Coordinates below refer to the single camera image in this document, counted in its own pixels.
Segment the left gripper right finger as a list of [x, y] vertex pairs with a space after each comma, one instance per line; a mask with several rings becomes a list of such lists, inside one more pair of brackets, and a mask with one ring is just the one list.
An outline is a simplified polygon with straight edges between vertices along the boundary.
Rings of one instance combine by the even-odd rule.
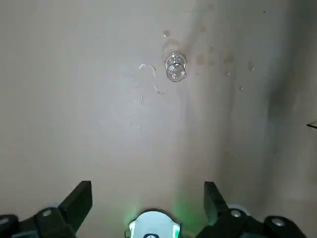
[[210, 225], [199, 238], [305, 238], [303, 231], [282, 216], [267, 216], [260, 222], [239, 208], [229, 208], [216, 184], [204, 183], [204, 210]]

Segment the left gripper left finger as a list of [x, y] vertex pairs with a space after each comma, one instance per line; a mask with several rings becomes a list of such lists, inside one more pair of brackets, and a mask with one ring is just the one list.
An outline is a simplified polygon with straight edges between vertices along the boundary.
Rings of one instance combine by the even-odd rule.
[[92, 208], [92, 183], [81, 181], [56, 207], [46, 207], [21, 221], [14, 214], [0, 216], [2, 238], [75, 238]]

